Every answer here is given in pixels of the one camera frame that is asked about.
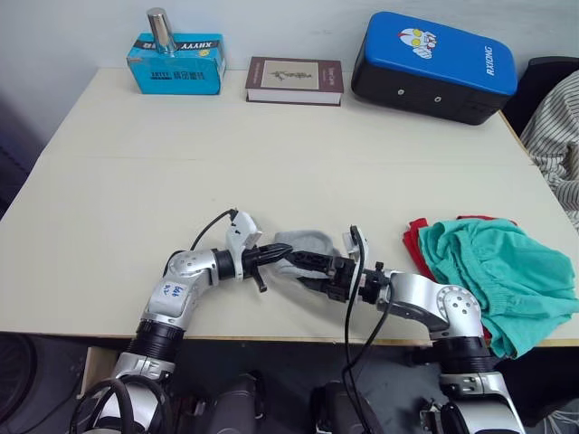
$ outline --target brown book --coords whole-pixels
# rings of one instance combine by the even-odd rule
[[[245,89],[250,102],[339,106],[342,67],[339,61],[252,57]]]

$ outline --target gray sock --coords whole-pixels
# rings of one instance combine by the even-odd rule
[[[340,256],[332,240],[322,231],[278,232],[275,234],[274,242],[289,244],[294,251],[305,250],[322,255]],[[290,278],[327,278],[326,274],[319,271],[299,269],[285,259],[275,262],[273,268],[277,273]]]

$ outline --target black case bottom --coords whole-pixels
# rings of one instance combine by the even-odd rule
[[[500,110],[510,96],[467,86],[378,68],[360,48],[352,75],[352,91],[363,99],[437,118],[479,125]]]

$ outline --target blue case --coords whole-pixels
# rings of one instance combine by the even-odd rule
[[[223,37],[218,33],[175,33],[177,51],[155,50],[152,33],[142,33],[127,64],[143,93],[214,95],[225,71]]]
[[[516,92],[517,74],[501,42],[381,12],[368,25],[352,90],[393,107],[476,125]]]

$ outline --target table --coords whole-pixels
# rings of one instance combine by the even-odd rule
[[[228,71],[219,97],[158,97],[138,94],[128,71],[98,72],[0,222],[0,329],[133,335],[168,255],[232,206],[259,222],[263,243],[319,229],[342,249],[357,224],[371,261],[408,271],[407,222],[479,213],[517,221],[578,263],[579,237],[499,115],[463,126],[349,92],[342,108],[251,104],[244,77]],[[200,247],[223,248],[225,228]],[[185,336],[342,340],[345,305],[263,276],[264,294],[249,280],[208,291]],[[378,316],[356,306],[355,342]],[[543,344],[579,344],[578,326],[576,316]],[[428,334],[391,317],[377,343]]]

